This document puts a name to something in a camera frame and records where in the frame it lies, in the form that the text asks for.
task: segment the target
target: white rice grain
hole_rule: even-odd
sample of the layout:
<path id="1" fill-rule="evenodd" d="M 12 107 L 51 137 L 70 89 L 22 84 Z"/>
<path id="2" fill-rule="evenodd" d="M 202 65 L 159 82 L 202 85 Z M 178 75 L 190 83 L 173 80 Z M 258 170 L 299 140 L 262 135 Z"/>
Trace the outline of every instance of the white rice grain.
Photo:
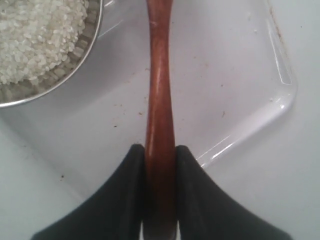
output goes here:
<path id="1" fill-rule="evenodd" d="M 0 0 L 0 84 L 37 84 L 66 61 L 88 6 L 88 0 Z"/>

